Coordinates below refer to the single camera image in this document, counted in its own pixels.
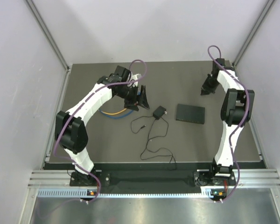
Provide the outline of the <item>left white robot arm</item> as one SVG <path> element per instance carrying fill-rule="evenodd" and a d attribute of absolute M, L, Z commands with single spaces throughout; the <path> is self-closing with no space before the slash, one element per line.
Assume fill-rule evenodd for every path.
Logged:
<path fill-rule="evenodd" d="M 96 181 L 94 163 L 87 151 L 88 135 L 86 125 L 100 107 L 117 96 L 124 100 L 124 108 L 138 111 L 139 107 L 149 109 L 146 87 L 138 83 L 144 78 L 129 69 L 117 66 L 109 76 L 102 76 L 92 90 L 75 106 L 59 111 L 55 123 L 55 146 L 62 147 L 69 155 L 86 185 Z"/>

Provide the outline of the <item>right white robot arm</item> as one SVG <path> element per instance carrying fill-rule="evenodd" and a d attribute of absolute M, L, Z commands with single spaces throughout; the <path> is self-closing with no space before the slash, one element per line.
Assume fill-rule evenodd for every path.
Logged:
<path fill-rule="evenodd" d="M 201 172 L 196 178 L 202 186 L 220 185 L 233 179 L 235 148 L 245 124 L 250 120 L 255 97 L 253 90 L 247 90 L 235 76 L 232 68 L 225 67 L 225 60 L 217 58 L 212 63 L 212 72 L 201 87 L 201 95 L 214 93 L 221 85 L 225 92 L 220 118 L 223 132 L 217 154 L 210 170 Z"/>

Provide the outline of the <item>black network switch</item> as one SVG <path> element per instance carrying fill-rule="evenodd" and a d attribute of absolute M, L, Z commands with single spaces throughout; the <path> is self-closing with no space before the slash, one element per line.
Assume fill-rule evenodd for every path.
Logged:
<path fill-rule="evenodd" d="M 203 125 L 205 123 L 205 108 L 178 104 L 175 120 Z"/>

